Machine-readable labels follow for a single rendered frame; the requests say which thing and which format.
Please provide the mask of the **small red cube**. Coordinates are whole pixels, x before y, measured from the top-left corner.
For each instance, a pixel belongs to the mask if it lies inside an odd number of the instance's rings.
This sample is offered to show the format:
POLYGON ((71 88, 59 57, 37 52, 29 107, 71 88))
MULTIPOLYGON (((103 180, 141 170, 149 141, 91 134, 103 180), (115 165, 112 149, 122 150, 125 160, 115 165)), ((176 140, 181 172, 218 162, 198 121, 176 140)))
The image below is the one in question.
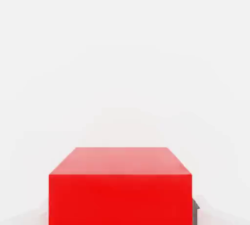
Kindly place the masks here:
POLYGON ((48 207, 49 225, 192 225, 192 175, 168 148, 76 148, 48 207))

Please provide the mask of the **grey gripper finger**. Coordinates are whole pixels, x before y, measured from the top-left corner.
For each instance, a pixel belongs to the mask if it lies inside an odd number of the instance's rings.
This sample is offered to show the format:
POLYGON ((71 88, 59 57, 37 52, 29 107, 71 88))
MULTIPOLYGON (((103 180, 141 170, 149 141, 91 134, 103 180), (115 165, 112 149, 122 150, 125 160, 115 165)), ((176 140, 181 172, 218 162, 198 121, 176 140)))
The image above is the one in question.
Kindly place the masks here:
POLYGON ((192 225, 198 225, 198 210, 200 209, 199 205, 192 199, 192 225))

